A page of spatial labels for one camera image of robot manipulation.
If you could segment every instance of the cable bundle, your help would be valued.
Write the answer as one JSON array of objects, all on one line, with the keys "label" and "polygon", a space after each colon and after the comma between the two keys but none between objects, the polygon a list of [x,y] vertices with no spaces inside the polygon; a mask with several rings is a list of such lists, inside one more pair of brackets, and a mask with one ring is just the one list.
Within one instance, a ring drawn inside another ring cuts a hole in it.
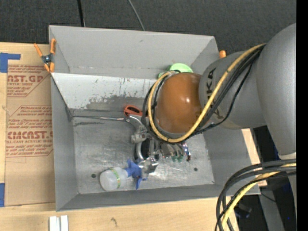
[{"label": "cable bundle", "polygon": [[[226,182],[223,190],[221,191],[218,197],[216,205],[217,222],[215,226],[215,231],[217,230],[217,228],[219,228],[220,231],[224,231],[226,224],[228,224],[228,227],[231,231],[234,231],[232,224],[229,220],[229,216],[234,207],[241,200],[241,198],[258,182],[270,178],[287,177],[295,174],[296,174],[296,159],[272,161],[272,162],[251,165],[233,174]],[[250,181],[248,184],[241,187],[227,204],[226,203],[227,191],[234,184],[252,176],[257,176],[257,177],[254,180]]]}]

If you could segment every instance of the black cable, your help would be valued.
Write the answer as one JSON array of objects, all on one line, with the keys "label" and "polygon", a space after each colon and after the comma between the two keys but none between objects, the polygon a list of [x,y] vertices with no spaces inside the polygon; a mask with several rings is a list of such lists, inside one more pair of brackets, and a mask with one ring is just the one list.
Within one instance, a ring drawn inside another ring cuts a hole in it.
[{"label": "black cable", "polygon": [[273,202],[276,202],[276,201],[275,201],[275,200],[273,200],[272,198],[270,198],[270,197],[266,196],[264,193],[261,193],[261,195],[262,195],[263,197],[265,197],[265,198],[267,198],[267,199],[269,199],[269,200],[273,201]]},{"label": "black cable", "polygon": [[[218,216],[220,213],[220,204],[221,202],[224,203],[223,200],[225,200],[224,196],[226,195],[228,189],[234,185],[235,183],[237,183],[240,180],[243,180],[245,178],[257,175],[257,174],[263,174],[263,173],[269,173],[269,172],[273,172],[273,171],[281,171],[281,169],[283,169],[285,171],[286,168],[282,168],[282,167],[277,167],[278,165],[284,165],[284,164],[289,164],[289,163],[295,163],[296,159],[290,159],[290,160],[280,160],[280,161],[273,161],[273,162],[266,162],[266,163],[260,163],[257,165],[251,165],[248,166],[246,168],[243,168],[241,170],[239,170],[238,172],[234,173],[226,182],[223,190],[221,191],[219,197],[218,197],[218,201],[217,201],[217,205],[216,205],[216,215]],[[253,172],[248,172],[250,170],[254,170],[260,167],[269,167],[266,169],[262,169],[262,170],[258,170],[258,171],[253,171]]]},{"label": "black cable", "polygon": [[131,7],[132,7],[132,9],[133,9],[133,11],[134,11],[134,13],[135,13],[135,15],[137,16],[137,19],[138,19],[138,21],[139,21],[139,23],[140,23],[141,28],[143,29],[143,31],[145,31],[144,25],[142,24],[141,19],[140,19],[139,15],[138,15],[138,13],[137,13],[137,11],[136,11],[136,9],[135,9],[133,3],[131,2],[131,0],[127,0],[127,1],[130,3],[130,5],[131,5]]},{"label": "black cable", "polygon": [[217,227],[219,227],[219,222],[220,222],[220,219],[222,218],[222,216],[226,213],[227,209],[230,207],[230,205],[233,203],[234,199],[240,194],[240,192],[246,188],[248,185],[252,184],[252,183],[257,183],[257,182],[260,182],[260,181],[264,181],[264,180],[268,180],[268,179],[271,179],[271,178],[280,178],[280,177],[287,177],[287,176],[291,176],[291,175],[295,175],[296,174],[296,171],[293,171],[293,172],[289,172],[289,173],[283,173],[283,174],[280,174],[278,173],[277,175],[273,175],[273,176],[268,176],[268,177],[265,177],[265,178],[262,178],[262,179],[257,179],[257,180],[253,180],[249,183],[247,183],[246,185],[244,185],[243,187],[241,187],[235,194],[234,196],[231,198],[231,200],[229,201],[228,205],[225,206],[225,208],[223,209],[223,211],[219,214],[219,216],[217,217],[217,222],[216,222],[216,225],[215,225],[215,230],[217,230]]},{"label": "black cable", "polygon": [[83,11],[82,11],[82,7],[81,7],[81,0],[77,0],[77,4],[78,4],[78,11],[79,11],[79,17],[80,17],[80,23],[82,27],[85,27],[85,20],[83,18]]}]

